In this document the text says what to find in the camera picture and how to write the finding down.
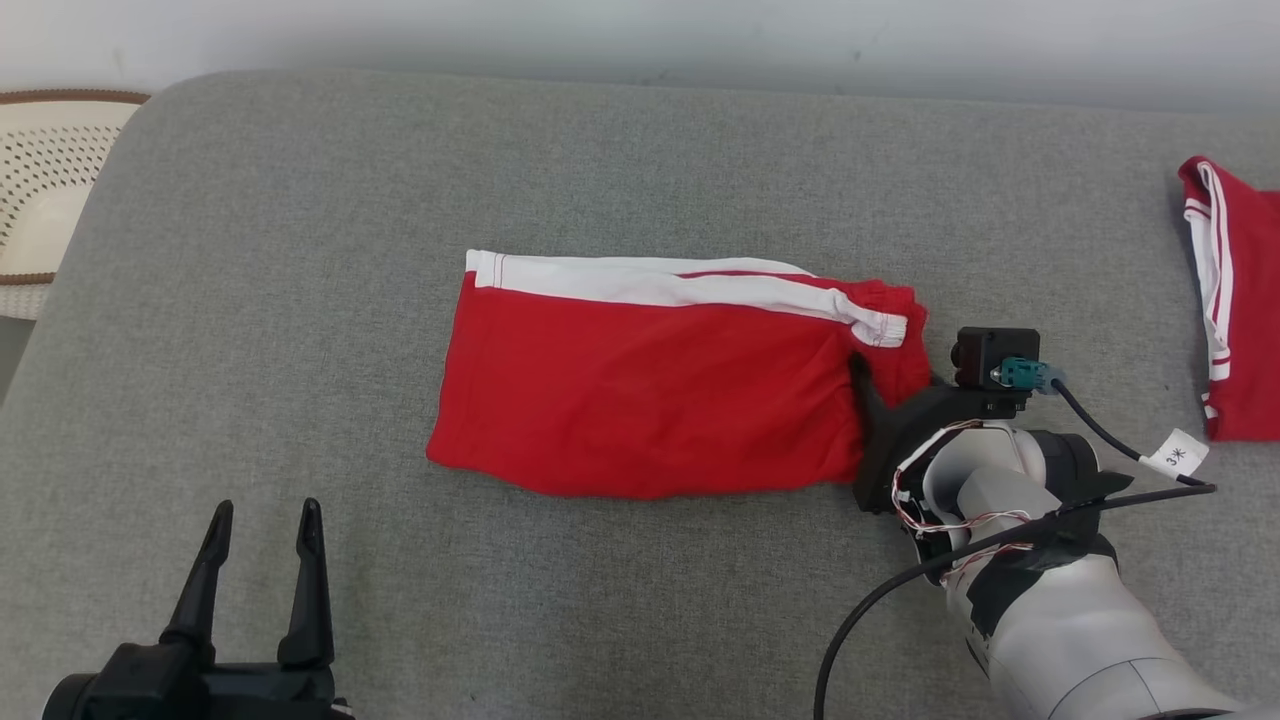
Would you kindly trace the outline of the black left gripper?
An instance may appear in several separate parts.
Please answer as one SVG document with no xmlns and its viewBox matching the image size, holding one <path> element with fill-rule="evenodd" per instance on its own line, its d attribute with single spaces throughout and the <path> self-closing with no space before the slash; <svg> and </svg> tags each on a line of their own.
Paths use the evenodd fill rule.
<svg viewBox="0 0 1280 720">
<path fill-rule="evenodd" d="M 123 644 L 97 675 L 96 719 L 351 717 L 326 669 L 335 644 L 323 510 L 316 498 L 305 500 L 300 518 L 294 544 L 300 571 L 289 628 L 276 648 L 282 666 L 206 664 L 195 651 L 212 651 L 219 571 L 229 556 L 233 518 L 234 503 L 223 500 L 160 634 L 161 644 Z"/>
</svg>

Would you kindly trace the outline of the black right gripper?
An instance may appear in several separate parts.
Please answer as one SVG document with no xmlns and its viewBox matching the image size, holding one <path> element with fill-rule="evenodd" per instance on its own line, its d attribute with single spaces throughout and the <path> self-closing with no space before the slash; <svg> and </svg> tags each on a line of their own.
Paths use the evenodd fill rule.
<svg viewBox="0 0 1280 720">
<path fill-rule="evenodd" d="M 1027 409 L 1029 393 L 1019 389 L 929 387 L 897 407 L 887 409 L 867 357 L 855 352 L 847 363 L 855 409 L 872 414 L 852 496 L 864 512 L 891 510 L 890 484 L 895 468 L 936 432 L 964 421 L 1002 421 Z"/>
</svg>

